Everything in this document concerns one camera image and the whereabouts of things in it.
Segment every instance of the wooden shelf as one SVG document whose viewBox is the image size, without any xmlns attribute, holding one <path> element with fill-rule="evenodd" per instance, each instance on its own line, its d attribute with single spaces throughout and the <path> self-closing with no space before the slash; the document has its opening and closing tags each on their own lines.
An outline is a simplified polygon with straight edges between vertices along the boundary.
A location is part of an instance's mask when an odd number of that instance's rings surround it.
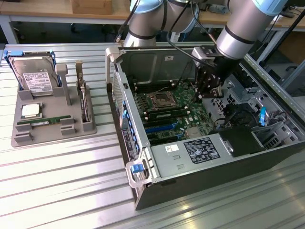
<svg viewBox="0 0 305 229">
<path fill-rule="evenodd" d="M 0 12 L 3 15 L 124 20 L 130 13 L 129 5 L 129 0 L 112 0 L 112 15 L 92 15 L 73 14 L 70 0 L 21 0 L 21 2 L 0 0 Z M 221 15 L 208 11 L 200 14 L 200 21 L 204 24 L 225 25 L 229 18 L 230 14 Z M 292 19 L 281 18 L 275 27 L 289 27 L 296 18 L 297 15 Z M 297 28 L 305 28 L 305 18 L 300 21 Z"/>
<path fill-rule="evenodd" d="M 126 19 L 129 15 L 128 0 L 112 0 L 112 15 L 73 14 L 70 0 L 21 0 L 21 2 L 3 2 L 0 12 L 3 15 Z"/>
</svg>

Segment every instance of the motherboard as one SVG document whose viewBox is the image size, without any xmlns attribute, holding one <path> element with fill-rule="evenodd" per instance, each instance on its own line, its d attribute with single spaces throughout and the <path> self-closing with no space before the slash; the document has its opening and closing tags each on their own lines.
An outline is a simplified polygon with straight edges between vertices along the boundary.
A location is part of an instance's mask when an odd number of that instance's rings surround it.
<svg viewBox="0 0 305 229">
<path fill-rule="evenodd" d="M 192 84 L 181 82 L 155 92 L 134 93 L 152 146 L 208 135 L 214 124 L 202 103 L 193 103 Z"/>
</svg>

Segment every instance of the power supply label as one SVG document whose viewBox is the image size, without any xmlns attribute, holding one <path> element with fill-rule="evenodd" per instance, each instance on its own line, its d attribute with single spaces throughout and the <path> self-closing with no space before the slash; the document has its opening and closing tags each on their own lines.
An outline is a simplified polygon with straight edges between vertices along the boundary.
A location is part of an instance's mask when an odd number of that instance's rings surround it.
<svg viewBox="0 0 305 229">
<path fill-rule="evenodd" d="M 184 142 L 184 146 L 194 164 L 220 158 L 209 137 Z"/>
</svg>

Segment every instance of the cardboard box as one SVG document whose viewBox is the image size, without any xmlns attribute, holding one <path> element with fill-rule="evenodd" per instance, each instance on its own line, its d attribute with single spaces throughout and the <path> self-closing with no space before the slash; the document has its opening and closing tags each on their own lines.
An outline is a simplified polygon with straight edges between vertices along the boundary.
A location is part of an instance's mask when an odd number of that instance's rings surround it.
<svg viewBox="0 0 305 229">
<path fill-rule="evenodd" d="M 71 0 L 73 13 L 112 14 L 112 0 Z"/>
</svg>

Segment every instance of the warning label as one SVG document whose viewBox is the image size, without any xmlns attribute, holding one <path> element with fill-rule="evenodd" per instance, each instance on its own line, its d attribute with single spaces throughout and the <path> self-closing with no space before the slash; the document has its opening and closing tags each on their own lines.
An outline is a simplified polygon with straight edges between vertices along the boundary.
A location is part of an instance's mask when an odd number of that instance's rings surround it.
<svg viewBox="0 0 305 229">
<path fill-rule="evenodd" d="M 199 164 L 220 158 L 209 137 L 190 142 L 184 142 L 184 146 L 194 164 Z"/>
<path fill-rule="evenodd" d="M 24 73 L 23 77 L 31 92 L 50 92 L 52 84 L 48 73 Z"/>
</svg>

